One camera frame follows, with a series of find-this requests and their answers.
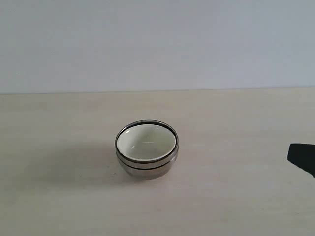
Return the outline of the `dimpled steel bowl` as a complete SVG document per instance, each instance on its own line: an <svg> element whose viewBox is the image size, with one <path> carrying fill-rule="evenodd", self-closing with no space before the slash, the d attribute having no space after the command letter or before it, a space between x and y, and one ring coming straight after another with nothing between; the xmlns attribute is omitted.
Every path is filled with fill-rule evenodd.
<svg viewBox="0 0 315 236"><path fill-rule="evenodd" d="M174 149L165 157L160 158L158 160L153 160L153 161L134 161L131 160L125 156L123 156L117 148L117 139L118 136L125 131L127 128L133 127L133 126L137 126L137 125L141 125L141 124L156 124L156 125L160 125L163 127L168 128L170 131L172 131L175 134L175 138L176 138L176 145L174 147ZM117 158L119 160L121 160L123 163L127 164L128 166L134 167L134 168L138 168L138 169L151 169L151 168L157 168L159 166L165 165L166 163L172 161L174 158L176 158L176 156L178 155L178 151L179 151L179 137L177 132L175 131L175 129L170 126L169 124L159 121L159 120L138 120L135 121L133 123L130 123L128 125L126 125L125 127L123 127L119 133L117 134L116 138L115 138L115 151L116 151L116 155Z"/></svg>

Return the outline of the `white ceramic bowl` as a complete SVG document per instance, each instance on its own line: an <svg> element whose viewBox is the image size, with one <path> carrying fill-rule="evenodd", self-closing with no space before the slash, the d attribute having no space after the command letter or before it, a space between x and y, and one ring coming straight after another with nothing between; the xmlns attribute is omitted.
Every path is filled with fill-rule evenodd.
<svg viewBox="0 0 315 236"><path fill-rule="evenodd" d="M176 145L175 134L156 124L127 128L117 139L118 151L134 161L153 161L168 155Z"/></svg>

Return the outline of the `smooth steel bowl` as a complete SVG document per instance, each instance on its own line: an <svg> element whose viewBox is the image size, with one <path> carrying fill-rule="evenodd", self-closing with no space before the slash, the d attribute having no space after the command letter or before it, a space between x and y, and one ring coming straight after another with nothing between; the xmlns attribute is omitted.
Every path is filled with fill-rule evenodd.
<svg viewBox="0 0 315 236"><path fill-rule="evenodd" d="M131 166L128 166L127 164L123 163L121 160L118 160L121 167L133 178L135 179L141 179L141 180L150 180L150 179L156 179L159 177L162 177L166 173L169 172L169 170L174 165L175 161L170 161L166 163L165 165L159 166L157 168L151 168L151 169L138 169Z"/></svg>

